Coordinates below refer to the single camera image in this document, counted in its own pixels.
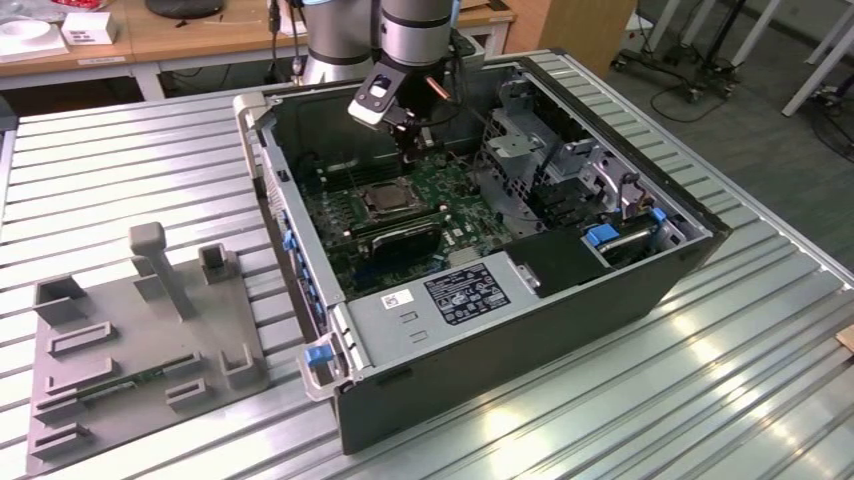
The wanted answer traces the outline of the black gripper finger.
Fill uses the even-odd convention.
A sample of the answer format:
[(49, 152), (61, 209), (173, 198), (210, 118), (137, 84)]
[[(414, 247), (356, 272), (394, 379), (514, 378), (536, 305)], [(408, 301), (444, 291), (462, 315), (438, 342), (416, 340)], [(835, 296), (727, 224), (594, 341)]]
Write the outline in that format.
[(430, 127), (416, 124), (414, 134), (414, 147), (412, 152), (413, 162), (424, 159), (434, 147), (433, 131)]
[(416, 161), (417, 154), (417, 134), (414, 113), (404, 107), (392, 108), (393, 120), (393, 137), (400, 150), (401, 161), (404, 164), (412, 164)]

